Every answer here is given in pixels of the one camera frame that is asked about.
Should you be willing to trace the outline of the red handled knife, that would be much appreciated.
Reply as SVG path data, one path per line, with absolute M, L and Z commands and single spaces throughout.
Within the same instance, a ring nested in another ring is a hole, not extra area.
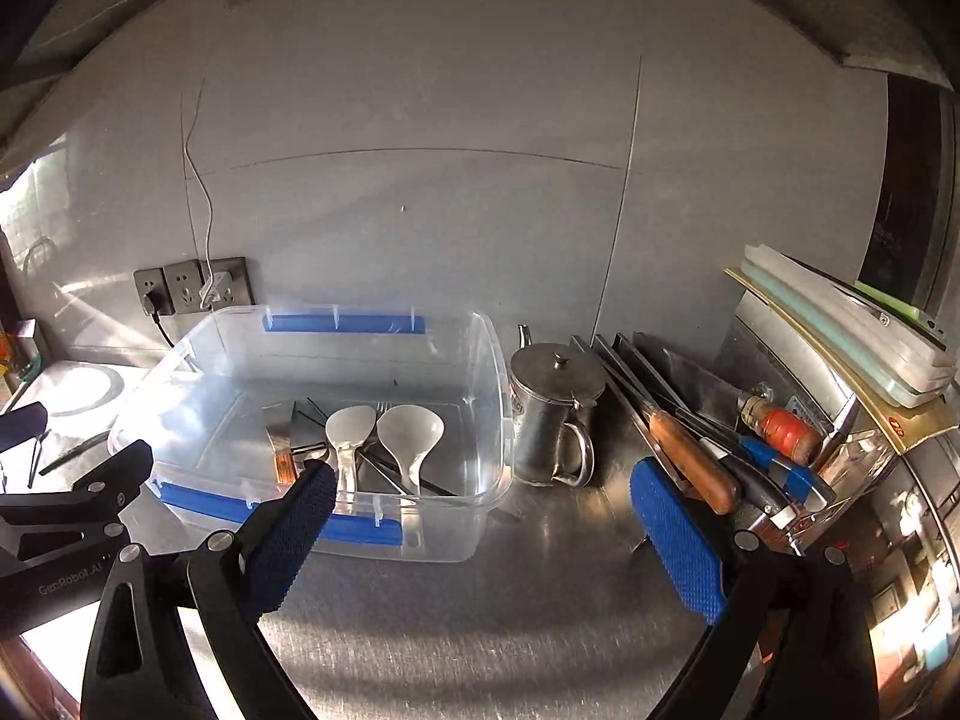
M 658 337 L 635 332 L 631 343 L 656 367 L 690 410 L 729 427 L 742 424 L 797 465 L 809 466 L 817 456 L 822 447 L 822 434 L 791 411 L 763 395 L 721 379 L 715 372 L 669 348 Z

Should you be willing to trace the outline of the brown wooden handled cleaver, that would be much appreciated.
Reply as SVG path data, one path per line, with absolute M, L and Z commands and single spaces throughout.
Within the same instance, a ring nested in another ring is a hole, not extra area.
M 661 408 L 652 395 L 633 376 L 627 374 L 613 359 L 610 351 L 597 351 L 581 337 L 573 335 L 571 343 L 581 351 L 590 351 L 601 360 L 604 369 L 627 394 L 635 395 L 640 413 L 646 421 L 652 444 L 686 477 L 701 499 L 718 515 L 730 514 L 739 502 L 736 480 L 713 460 L 673 416 Z

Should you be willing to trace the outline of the stainless steel knife rack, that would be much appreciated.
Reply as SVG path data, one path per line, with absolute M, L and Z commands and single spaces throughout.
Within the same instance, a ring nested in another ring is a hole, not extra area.
M 758 420 L 784 416 L 799 429 L 800 447 L 815 454 L 822 437 L 807 422 L 742 392 L 647 333 L 610 341 L 574 335 L 571 346 L 599 361 L 605 374 L 605 392 L 590 428 L 597 452 L 594 484 L 620 530 L 638 543 L 646 539 L 630 514 L 628 495 L 630 468 L 641 458 L 651 457 L 688 502 L 700 497 L 649 429 L 651 416 L 664 415 L 675 419 L 688 440 L 736 483 L 737 505 L 727 516 L 731 523 L 752 530 L 775 550 L 800 554 L 811 543 L 805 530 L 830 512 L 835 491 L 804 460 L 775 449 Z

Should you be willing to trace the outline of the black chopstick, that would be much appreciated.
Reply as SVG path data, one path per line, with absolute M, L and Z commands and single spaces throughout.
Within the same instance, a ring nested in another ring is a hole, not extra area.
M 308 444 L 298 444 L 293 447 L 293 457 L 295 457 L 298 468 L 301 468 L 308 460 L 327 460 L 331 456 L 331 447 L 327 445 L 324 437 L 327 413 L 312 398 L 306 398 L 306 403 L 309 405 L 308 410 L 304 410 L 299 401 L 295 403 L 295 418 L 308 421 L 309 424 L 317 427 L 322 437 L 319 440 L 311 440 Z M 400 494 L 407 491 L 407 488 L 402 484 L 400 466 L 398 466 L 397 460 L 387 452 L 386 447 L 379 442 L 374 434 L 371 434 L 366 442 L 361 445 L 358 455 L 359 460 L 372 466 Z

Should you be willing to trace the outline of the blue black handled knife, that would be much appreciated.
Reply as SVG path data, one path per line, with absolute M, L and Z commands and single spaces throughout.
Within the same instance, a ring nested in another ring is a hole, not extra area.
M 745 470 L 750 466 L 755 472 L 763 473 L 771 486 L 776 486 L 784 497 L 789 497 L 807 512 L 815 514 L 835 502 L 835 491 L 827 481 L 809 468 L 783 457 L 758 437 L 727 431 L 726 427 L 690 413 L 681 406 L 675 408 L 674 416 L 698 439 L 706 440 L 709 447 L 716 447 L 719 458 L 731 468 Z

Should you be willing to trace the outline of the stacked cutting boards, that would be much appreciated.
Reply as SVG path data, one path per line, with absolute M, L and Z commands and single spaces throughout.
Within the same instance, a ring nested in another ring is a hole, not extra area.
M 749 245 L 727 271 L 848 381 L 877 427 L 907 454 L 958 427 L 947 392 L 957 383 L 955 344 L 903 319 L 866 288 Z

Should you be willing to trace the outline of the grey wall socket panel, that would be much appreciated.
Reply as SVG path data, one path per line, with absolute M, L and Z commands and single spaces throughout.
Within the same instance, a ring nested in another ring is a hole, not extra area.
M 161 317 L 182 314 L 200 314 L 207 310 L 220 310 L 233 305 L 252 305 L 251 280 L 244 257 L 215 259 L 213 275 L 218 284 L 210 294 L 210 302 L 203 304 L 202 288 L 208 277 L 206 266 L 200 260 L 184 260 L 171 265 L 142 268 L 133 271 L 133 284 L 140 302 L 149 291 L 160 294 Z

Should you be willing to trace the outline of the stainless steel lidded jug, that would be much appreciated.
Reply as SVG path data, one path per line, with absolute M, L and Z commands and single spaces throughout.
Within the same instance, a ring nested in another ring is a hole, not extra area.
M 594 476 L 592 411 L 605 392 L 604 369 L 571 344 L 535 343 L 525 323 L 509 360 L 514 474 L 530 486 L 582 488 Z

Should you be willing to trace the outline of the clear plastic storage box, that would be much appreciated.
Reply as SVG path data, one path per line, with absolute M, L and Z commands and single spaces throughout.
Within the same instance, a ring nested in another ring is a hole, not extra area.
M 338 411 L 425 408 L 443 432 L 402 472 L 371 431 L 358 449 L 327 427 Z M 218 310 L 192 328 L 133 390 L 107 445 L 143 440 L 148 484 L 182 522 L 238 528 L 285 493 L 280 463 L 334 468 L 337 502 L 317 547 L 392 561 L 462 562 L 511 483 L 508 371 L 480 312 L 422 316 L 327 307 Z

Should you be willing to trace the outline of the wooden handled metal scraper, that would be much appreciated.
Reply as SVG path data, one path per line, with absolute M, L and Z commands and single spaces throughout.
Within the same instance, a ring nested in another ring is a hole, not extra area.
M 263 429 L 274 457 L 275 478 L 281 486 L 291 486 L 298 479 L 290 437 L 294 414 L 295 405 L 291 401 L 272 403 L 262 410 Z

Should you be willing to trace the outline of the white plastic ladle spoon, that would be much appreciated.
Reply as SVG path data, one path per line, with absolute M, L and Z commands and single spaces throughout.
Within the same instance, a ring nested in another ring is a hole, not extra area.
M 397 461 L 407 493 L 421 493 L 421 466 L 444 431 L 443 418 L 420 405 L 391 406 L 377 420 L 377 438 Z

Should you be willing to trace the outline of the white rice paddle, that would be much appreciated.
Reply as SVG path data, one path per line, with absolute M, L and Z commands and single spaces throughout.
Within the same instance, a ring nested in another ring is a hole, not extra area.
M 358 488 L 356 450 L 363 447 L 376 424 L 376 411 L 370 405 L 347 406 L 335 411 L 325 423 L 325 437 L 337 462 L 338 489 L 343 499 L 352 502 Z

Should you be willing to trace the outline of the silver metal fork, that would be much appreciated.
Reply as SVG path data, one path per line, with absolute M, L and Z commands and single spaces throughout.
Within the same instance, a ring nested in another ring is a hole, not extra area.
M 378 401 L 376 405 L 374 405 L 374 426 L 379 426 L 379 421 L 381 421 L 387 411 L 391 411 L 392 408 L 394 408 L 392 403 L 388 401 Z

